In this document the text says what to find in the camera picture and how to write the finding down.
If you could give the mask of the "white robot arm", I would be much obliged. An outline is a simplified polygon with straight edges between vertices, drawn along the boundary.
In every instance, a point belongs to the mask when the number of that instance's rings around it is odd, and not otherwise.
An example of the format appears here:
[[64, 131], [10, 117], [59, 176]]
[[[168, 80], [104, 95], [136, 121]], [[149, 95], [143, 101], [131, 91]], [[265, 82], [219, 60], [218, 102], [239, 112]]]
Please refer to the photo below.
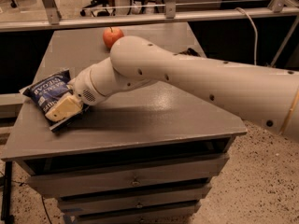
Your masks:
[[299, 74], [173, 53], [139, 36], [117, 40], [108, 58], [81, 71], [46, 113], [60, 122], [84, 105], [162, 81], [272, 133], [299, 140]]

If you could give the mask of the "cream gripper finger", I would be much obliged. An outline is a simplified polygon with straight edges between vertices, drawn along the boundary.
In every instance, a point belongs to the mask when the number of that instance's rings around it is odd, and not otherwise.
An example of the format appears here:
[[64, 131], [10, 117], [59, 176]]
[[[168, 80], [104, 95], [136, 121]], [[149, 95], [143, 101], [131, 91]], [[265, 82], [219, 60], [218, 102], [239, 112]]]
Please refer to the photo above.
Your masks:
[[82, 101], [74, 94], [65, 94], [46, 114], [46, 118], [57, 122], [76, 115], [83, 107]]

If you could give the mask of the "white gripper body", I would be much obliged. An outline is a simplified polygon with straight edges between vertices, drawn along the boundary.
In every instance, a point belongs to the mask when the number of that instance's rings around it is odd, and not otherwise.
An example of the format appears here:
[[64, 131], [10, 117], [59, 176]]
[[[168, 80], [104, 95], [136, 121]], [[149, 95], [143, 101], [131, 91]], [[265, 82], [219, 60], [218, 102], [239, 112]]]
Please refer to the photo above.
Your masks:
[[97, 105], [106, 100], [92, 83], [91, 68], [82, 70], [76, 77], [69, 81], [73, 93], [86, 105]]

